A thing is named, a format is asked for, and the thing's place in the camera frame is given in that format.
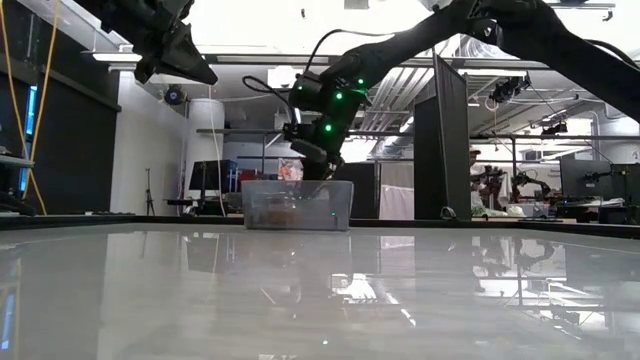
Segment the black cabinet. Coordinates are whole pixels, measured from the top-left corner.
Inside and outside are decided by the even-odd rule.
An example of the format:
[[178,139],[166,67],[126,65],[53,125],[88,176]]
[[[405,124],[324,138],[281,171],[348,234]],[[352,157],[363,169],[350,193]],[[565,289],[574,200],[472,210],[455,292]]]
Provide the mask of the black cabinet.
[[351,217],[377,219],[379,217],[379,184],[374,163],[348,163],[338,168],[334,179],[350,181],[354,185]]

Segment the black background monitor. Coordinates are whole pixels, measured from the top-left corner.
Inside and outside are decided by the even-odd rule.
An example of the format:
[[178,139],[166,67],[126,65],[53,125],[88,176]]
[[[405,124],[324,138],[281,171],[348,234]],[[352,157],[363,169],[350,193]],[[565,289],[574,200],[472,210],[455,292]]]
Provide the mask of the black background monitor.
[[561,189],[564,197],[610,198],[611,164],[607,161],[560,160]]
[[189,189],[234,192],[236,175],[237,163],[232,160],[197,161],[192,169]]
[[640,163],[612,165],[612,197],[640,206]]

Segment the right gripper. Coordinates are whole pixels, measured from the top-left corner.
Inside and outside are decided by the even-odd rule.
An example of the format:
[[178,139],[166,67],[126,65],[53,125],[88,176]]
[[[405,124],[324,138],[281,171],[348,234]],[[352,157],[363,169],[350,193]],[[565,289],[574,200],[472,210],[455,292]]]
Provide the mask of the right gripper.
[[349,125],[328,117],[319,117],[311,123],[286,123],[284,139],[291,149],[303,155],[304,180],[328,180],[334,173],[334,165],[344,160],[341,148],[349,136]]

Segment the floral printed panel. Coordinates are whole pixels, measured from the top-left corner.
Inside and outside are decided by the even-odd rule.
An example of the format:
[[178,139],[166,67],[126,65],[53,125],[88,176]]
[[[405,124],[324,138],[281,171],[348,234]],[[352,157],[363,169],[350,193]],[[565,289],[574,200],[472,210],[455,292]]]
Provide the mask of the floral printed panel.
[[300,181],[303,179],[303,165],[300,159],[279,158],[278,179],[284,181]]

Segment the long ceiling light fixture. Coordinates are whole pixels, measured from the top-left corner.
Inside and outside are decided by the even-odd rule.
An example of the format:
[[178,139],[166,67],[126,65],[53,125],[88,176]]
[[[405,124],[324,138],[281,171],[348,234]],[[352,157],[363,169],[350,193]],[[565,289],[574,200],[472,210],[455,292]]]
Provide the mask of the long ceiling light fixture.
[[[128,52],[94,52],[91,56],[100,62],[108,63],[133,63],[143,59],[141,55]],[[199,62],[215,60],[216,57],[210,54],[200,56],[182,56],[180,54],[165,54],[161,60],[166,63],[192,65]]]

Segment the dark grey plastic bin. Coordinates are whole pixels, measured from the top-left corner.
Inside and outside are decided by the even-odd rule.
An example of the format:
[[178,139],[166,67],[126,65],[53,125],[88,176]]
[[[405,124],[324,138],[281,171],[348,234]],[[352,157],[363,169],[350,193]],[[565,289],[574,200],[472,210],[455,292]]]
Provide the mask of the dark grey plastic bin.
[[[354,185],[340,180],[253,180],[242,185],[242,211],[247,229],[347,231]],[[292,227],[263,223],[268,208],[294,208],[299,222]]]

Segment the black partition panel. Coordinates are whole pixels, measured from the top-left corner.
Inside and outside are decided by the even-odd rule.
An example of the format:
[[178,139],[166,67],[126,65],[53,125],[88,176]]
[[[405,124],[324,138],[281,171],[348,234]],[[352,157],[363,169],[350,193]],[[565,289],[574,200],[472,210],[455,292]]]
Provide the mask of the black partition panel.
[[433,57],[433,84],[414,106],[414,218],[439,220],[451,208],[471,218],[467,84]]

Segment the dark grey side desk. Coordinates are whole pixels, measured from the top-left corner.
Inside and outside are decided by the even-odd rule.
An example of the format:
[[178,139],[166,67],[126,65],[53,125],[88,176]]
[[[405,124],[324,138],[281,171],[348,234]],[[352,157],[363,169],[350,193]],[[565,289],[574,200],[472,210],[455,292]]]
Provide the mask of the dark grey side desk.
[[27,161],[19,157],[0,154],[0,212],[14,212],[33,217],[34,207],[21,199],[22,174],[29,168]]

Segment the ceiling track light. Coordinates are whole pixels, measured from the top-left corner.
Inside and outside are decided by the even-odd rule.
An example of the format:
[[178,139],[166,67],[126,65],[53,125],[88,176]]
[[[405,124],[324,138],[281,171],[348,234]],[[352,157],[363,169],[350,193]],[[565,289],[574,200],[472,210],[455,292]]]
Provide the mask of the ceiling track light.
[[600,0],[543,0],[554,10],[566,15],[570,12],[597,12],[603,22],[608,22],[614,16],[617,5],[615,2],[602,2]]

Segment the white ceiling box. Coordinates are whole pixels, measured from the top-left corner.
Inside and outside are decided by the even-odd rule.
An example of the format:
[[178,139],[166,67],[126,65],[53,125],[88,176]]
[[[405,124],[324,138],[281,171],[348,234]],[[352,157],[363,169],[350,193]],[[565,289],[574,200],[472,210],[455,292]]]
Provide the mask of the white ceiling box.
[[267,84],[274,89],[292,89],[302,68],[279,65],[267,70]]

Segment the computer monitor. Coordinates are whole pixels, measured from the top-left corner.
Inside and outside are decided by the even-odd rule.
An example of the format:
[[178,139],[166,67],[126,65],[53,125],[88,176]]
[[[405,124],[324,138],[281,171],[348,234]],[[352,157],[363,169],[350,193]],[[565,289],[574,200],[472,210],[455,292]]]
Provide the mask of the computer monitor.
[[[31,85],[29,87],[27,102],[26,102],[26,115],[24,119],[24,133],[26,140],[26,155],[30,157],[33,135],[35,129],[35,117],[37,107],[38,86]],[[23,168],[20,172],[20,187],[21,193],[25,193],[27,189],[28,180],[28,168]]]

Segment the white curtain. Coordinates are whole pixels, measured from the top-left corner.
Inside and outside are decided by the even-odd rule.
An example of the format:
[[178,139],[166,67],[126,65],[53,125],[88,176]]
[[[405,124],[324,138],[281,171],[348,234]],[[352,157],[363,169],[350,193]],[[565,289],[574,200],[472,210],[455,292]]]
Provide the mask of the white curtain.
[[413,220],[414,166],[410,162],[385,162],[380,176],[381,220]]

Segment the black metal table frame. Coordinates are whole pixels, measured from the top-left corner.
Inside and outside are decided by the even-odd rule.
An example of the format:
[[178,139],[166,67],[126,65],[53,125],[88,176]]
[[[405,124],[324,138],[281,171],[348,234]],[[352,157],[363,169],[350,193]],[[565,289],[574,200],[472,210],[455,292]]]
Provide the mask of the black metal table frame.
[[[140,215],[0,216],[0,231],[122,224],[240,226],[244,224],[244,220],[242,218]],[[507,220],[506,218],[502,218],[499,221],[351,219],[350,227],[384,229],[518,229],[624,238],[640,241],[640,226],[528,220],[513,221],[512,219]]]

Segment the black tripod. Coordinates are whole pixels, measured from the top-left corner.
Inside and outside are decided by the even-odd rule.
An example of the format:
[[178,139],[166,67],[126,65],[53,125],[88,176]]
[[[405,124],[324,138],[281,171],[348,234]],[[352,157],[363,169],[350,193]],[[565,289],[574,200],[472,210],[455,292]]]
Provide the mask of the black tripod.
[[150,168],[145,169],[146,172],[146,189],[145,189],[145,204],[146,204],[146,215],[154,216],[154,201],[151,193],[151,176],[150,176]]

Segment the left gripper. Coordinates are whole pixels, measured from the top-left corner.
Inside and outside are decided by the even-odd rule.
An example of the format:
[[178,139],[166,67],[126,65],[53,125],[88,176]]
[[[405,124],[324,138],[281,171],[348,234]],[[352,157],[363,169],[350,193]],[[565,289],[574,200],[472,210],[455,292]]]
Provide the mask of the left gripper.
[[154,74],[181,77],[203,84],[216,84],[218,76],[202,58],[191,36],[191,26],[182,21],[195,0],[119,0],[131,18],[128,35],[133,52],[141,56],[135,78],[146,83]]

